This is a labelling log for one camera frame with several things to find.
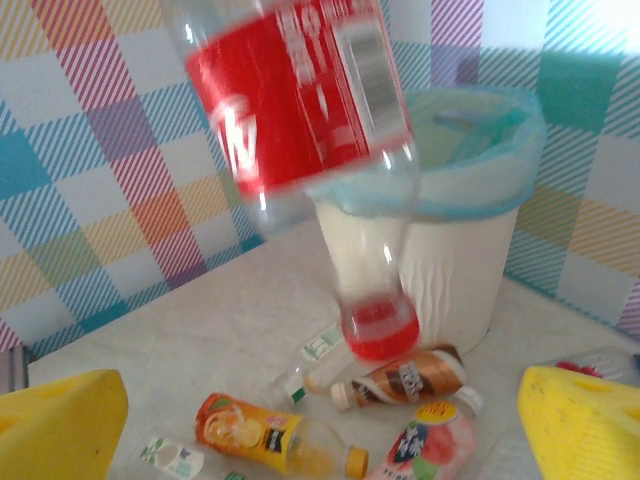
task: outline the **plaid wall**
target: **plaid wall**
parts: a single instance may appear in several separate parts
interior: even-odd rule
[[[549,141],[507,273],[640,340],[640,3],[382,5],[405,88],[537,92]]]
[[[538,92],[551,135],[508,272],[640,338],[627,3],[382,5],[405,88]],[[155,0],[0,0],[0,351],[42,356],[259,243]]]

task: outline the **pink bottle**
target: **pink bottle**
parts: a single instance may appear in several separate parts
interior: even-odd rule
[[[462,387],[451,400],[421,407],[368,480],[453,480],[476,447],[473,420],[482,397]]]

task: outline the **white bottle cap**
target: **white bottle cap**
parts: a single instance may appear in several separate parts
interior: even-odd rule
[[[471,387],[460,387],[453,395],[453,398],[464,403],[476,416],[480,413],[484,405],[482,396]]]
[[[334,383],[331,385],[331,401],[340,412],[351,408],[344,383]]]

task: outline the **yellow bottle cap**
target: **yellow bottle cap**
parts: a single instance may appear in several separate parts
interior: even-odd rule
[[[369,452],[363,448],[351,447],[347,457],[346,474],[348,478],[362,480],[369,467]]]

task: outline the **red bottle label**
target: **red bottle label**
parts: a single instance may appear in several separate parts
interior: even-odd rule
[[[410,139],[382,25],[376,0],[300,0],[187,60],[244,194],[373,158]]]

